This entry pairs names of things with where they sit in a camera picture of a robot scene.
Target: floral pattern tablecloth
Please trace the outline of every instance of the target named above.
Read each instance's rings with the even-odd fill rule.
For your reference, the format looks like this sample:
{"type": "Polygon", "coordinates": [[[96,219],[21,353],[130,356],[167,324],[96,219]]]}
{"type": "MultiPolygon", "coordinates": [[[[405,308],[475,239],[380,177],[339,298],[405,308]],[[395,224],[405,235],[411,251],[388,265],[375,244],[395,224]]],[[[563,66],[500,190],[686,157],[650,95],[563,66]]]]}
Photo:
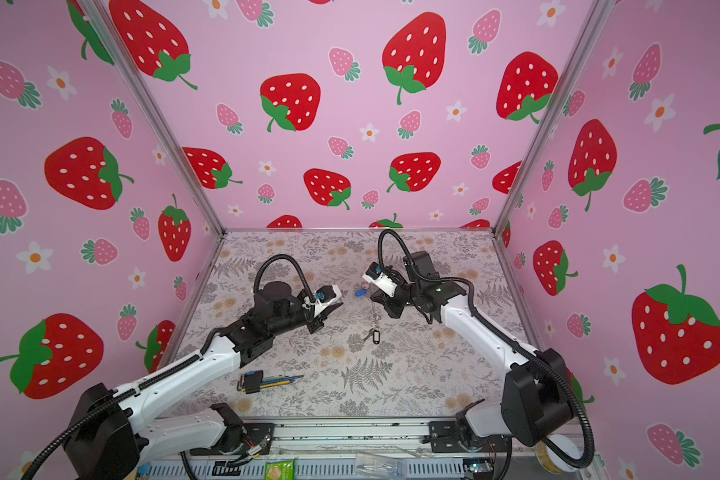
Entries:
{"type": "MultiPolygon", "coordinates": [[[[412,230],[401,235],[412,252],[429,252],[442,276],[472,280],[478,306],[525,340],[488,233],[412,230]]],[[[228,402],[242,417],[450,416],[479,398],[500,400],[502,379],[455,331],[437,322],[428,325],[413,308],[391,319],[381,305],[370,301],[369,294],[355,296],[364,283],[362,273],[376,260],[377,240],[378,231],[373,230],[229,233],[178,356],[200,348],[211,328],[236,321],[252,306],[256,271],[274,254],[296,258],[313,290],[339,285],[344,305],[330,315],[322,330],[309,335],[307,328],[300,328],[278,336],[267,353],[240,372],[206,384],[171,414],[228,402]],[[381,331],[378,345],[364,341],[373,328],[381,331]],[[238,392],[239,374],[251,370],[304,378],[252,395],[238,392]]],[[[385,264],[404,272],[402,251],[393,238],[384,241],[384,253],[385,264]]],[[[271,264],[262,280],[262,284],[285,281],[294,294],[302,288],[296,271],[285,261],[271,264]]]]}

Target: pink wall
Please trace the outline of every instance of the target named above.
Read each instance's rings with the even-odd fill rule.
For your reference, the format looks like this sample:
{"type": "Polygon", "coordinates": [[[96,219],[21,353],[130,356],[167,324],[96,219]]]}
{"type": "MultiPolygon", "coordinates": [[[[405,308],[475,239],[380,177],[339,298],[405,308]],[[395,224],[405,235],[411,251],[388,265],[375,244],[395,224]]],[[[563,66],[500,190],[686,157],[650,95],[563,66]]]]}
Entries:
{"type": "MultiPolygon", "coordinates": [[[[212,248],[205,220],[171,162],[156,162],[158,141],[120,74],[97,57],[108,58],[99,45],[86,45],[83,59],[83,44],[66,2],[0,2],[0,179],[10,181],[0,183],[0,216],[10,217],[0,218],[6,226],[0,234],[0,357],[20,353],[0,362],[0,478],[20,476],[20,467],[67,424],[83,390],[146,373],[136,341],[148,346],[158,323],[178,321],[186,302],[177,297],[174,279],[182,276],[190,295],[212,248]],[[20,104],[37,97],[36,108],[20,104]],[[125,103],[127,118],[113,118],[115,99],[125,103]],[[118,177],[111,176],[114,163],[104,147],[120,173],[135,180],[121,178],[117,202],[118,177]],[[20,198],[12,195],[16,189],[20,198]],[[158,238],[172,194],[192,226],[186,252],[175,262],[158,238]],[[135,207],[146,218],[136,229],[135,207]],[[116,258],[99,242],[91,264],[80,251],[99,239],[115,246],[116,258]],[[134,287],[135,269],[146,275],[134,287]],[[135,315],[131,309],[121,315],[128,305],[135,315]],[[26,343],[21,351],[20,342],[26,343]]],[[[63,453],[38,476],[73,477],[63,453]]]]}
{"type": "Polygon", "coordinates": [[[720,2],[615,6],[576,89],[511,218],[516,274],[610,477],[720,478],[720,2]]]}
{"type": "Polygon", "coordinates": [[[514,176],[536,128],[528,114],[544,114],[542,97],[554,87],[554,71],[564,67],[591,1],[529,6],[461,0],[457,7],[437,0],[146,4],[111,0],[110,13],[182,146],[205,150],[191,151],[195,161],[202,153],[224,159],[232,181],[242,181],[217,183],[210,162],[196,168],[228,227],[264,227],[283,215],[303,226],[356,227],[387,219],[442,227],[495,221],[509,186],[499,183],[514,176]],[[259,8],[241,10],[239,4],[259,8]],[[170,57],[163,52],[160,60],[156,53],[163,49],[170,57]],[[524,52],[534,54],[510,66],[524,52]],[[350,70],[355,62],[357,77],[356,69],[350,70]],[[416,68],[412,80],[396,72],[406,64],[416,68]],[[384,66],[391,67],[396,84],[384,66]],[[505,69],[508,82],[502,80],[505,69]],[[278,78],[290,74],[298,75],[278,78]],[[506,90],[508,84],[514,90],[506,90]],[[308,90],[287,93],[303,85],[308,90]],[[400,105],[396,85],[404,87],[400,105]],[[261,92],[270,113],[284,118],[272,122],[261,92]],[[514,116],[519,120],[505,120],[526,97],[526,109],[514,116]],[[454,118],[456,110],[460,115],[454,118]],[[406,133],[398,134],[403,127],[413,137],[403,139],[406,133]],[[488,152],[473,153],[480,145],[488,152]],[[406,163],[398,171],[411,168],[414,177],[397,183],[411,192],[389,177],[393,160],[408,154],[399,159],[406,163]],[[419,161],[426,167],[417,167],[419,161]],[[435,174],[427,175],[436,164],[435,174]],[[304,176],[310,169],[329,173],[310,172],[307,181],[316,185],[308,189],[304,176]],[[327,206],[331,191],[340,193],[337,206],[327,206]],[[366,209],[363,202],[375,207],[366,209]]]}

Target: green packet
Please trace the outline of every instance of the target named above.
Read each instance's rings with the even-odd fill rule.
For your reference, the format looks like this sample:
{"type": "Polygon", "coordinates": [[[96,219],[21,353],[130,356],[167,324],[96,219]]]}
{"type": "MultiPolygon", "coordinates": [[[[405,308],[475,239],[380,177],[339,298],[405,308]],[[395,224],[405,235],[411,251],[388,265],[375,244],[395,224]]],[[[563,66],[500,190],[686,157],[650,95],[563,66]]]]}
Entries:
{"type": "Polygon", "coordinates": [[[264,480],[293,480],[293,460],[268,463],[264,471],[264,480]]]}

